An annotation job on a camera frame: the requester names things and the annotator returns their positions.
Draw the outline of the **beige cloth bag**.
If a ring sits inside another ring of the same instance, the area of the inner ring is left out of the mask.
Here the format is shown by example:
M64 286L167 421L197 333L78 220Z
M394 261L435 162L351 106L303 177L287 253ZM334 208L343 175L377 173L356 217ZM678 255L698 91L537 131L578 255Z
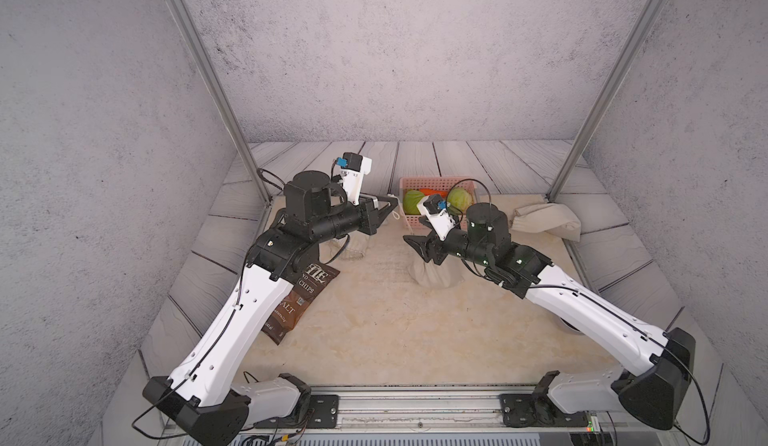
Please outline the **beige cloth bag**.
M331 257L341 260L362 259L369 247L372 239L369 235L359 231L351 232L342 238L330 240L326 246Z
M458 286L464 280L465 269L455 257L448 257L441 265L436 265L414 256L407 271L411 279L423 288L447 289Z
M562 204L542 203L516 208L510 225L512 230L524 233L548 233L574 242L581 239L580 219Z

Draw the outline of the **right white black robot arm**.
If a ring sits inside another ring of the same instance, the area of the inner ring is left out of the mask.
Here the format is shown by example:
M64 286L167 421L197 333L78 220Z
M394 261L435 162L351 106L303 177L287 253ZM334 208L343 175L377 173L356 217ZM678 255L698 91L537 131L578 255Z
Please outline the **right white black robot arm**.
M506 214L489 202L476 203L460 225L455 207L435 194L423 198L419 221L425 236L405 242L426 263L456 257L470 273L558 316L592 339L618 362L597 373L547 373L534 399L563 414L588 410L625 411L646 426L668 431L694 375L695 338L681 328L669 331L623 311L569 276L538 250L511 239Z

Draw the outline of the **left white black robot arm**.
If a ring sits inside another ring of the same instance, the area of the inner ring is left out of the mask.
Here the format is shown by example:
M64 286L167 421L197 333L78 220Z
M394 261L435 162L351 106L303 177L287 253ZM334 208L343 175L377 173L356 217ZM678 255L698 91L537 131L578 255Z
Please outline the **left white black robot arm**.
M247 251L231 296L190 354L142 392L151 406L201 445L228 445L247 427L284 420L304 426L311 388L291 374L234 386L263 326L322 243L352 232L374 235L397 209L393 196L361 194L360 174L302 171L283 188L285 206Z

